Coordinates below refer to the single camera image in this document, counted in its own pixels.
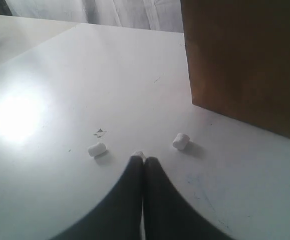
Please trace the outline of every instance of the white fabric backdrop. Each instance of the white fabric backdrop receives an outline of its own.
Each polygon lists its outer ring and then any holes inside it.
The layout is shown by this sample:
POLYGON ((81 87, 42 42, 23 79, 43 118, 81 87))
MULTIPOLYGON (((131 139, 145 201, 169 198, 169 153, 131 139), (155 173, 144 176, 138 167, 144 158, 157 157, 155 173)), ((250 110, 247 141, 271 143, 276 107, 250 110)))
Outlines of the white fabric backdrop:
POLYGON ((14 16, 183 32, 180 0, 6 0, 14 16))

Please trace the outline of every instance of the white object tip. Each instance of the white object tip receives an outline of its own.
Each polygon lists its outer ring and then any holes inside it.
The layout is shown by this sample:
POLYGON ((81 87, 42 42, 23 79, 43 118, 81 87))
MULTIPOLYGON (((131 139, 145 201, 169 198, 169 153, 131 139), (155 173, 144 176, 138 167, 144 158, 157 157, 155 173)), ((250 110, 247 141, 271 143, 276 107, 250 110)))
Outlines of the white object tip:
POLYGON ((146 156, 144 155, 142 151, 136 151, 131 156, 139 156, 142 158, 142 160, 146 160, 146 156))
POLYGON ((95 145, 92 145, 88 148, 88 153, 91 157, 98 156, 103 154, 106 151, 106 145, 102 142, 98 142, 95 145))
POLYGON ((173 141, 173 147, 178 150, 184 150, 189 140, 190 137, 187 136, 186 134, 183 133, 177 134, 177 137, 173 141))

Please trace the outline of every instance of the white marshmallow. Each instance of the white marshmallow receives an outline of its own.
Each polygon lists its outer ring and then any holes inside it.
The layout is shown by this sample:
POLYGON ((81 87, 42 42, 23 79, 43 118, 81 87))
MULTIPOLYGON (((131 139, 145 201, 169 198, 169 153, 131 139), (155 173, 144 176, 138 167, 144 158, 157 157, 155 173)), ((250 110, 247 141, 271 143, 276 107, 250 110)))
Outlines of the white marshmallow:
POLYGON ((146 156, 144 155, 142 151, 136 151, 131 156, 139 156, 142 158, 142 160, 146 160, 146 156))
POLYGON ((186 134, 183 133, 177 134, 177 137, 173 141, 173 147, 177 148, 178 150, 184 150, 189 140, 190 137, 187 136, 186 134))
POLYGON ((102 142, 98 142, 95 145, 92 145, 88 148, 88 153, 91 157, 98 156, 103 154, 106 151, 106 145, 102 142))

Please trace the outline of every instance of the table surface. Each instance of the table surface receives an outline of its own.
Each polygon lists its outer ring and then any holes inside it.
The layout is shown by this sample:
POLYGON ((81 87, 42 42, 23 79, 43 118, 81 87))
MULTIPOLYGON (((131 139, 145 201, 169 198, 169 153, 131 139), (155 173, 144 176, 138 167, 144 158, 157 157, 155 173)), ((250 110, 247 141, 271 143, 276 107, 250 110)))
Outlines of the table surface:
POLYGON ((290 139, 192 105, 183 34, 0 16, 0 240, 63 231, 134 151, 225 233, 290 239, 290 139))

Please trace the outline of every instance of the brown wooden box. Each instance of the brown wooden box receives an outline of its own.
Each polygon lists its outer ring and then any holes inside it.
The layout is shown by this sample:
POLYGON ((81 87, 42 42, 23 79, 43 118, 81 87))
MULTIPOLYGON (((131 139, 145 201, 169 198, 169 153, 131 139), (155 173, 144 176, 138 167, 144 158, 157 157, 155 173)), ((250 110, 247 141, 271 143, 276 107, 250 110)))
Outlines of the brown wooden box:
POLYGON ((181 0, 193 104, 290 138, 290 0, 181 0))

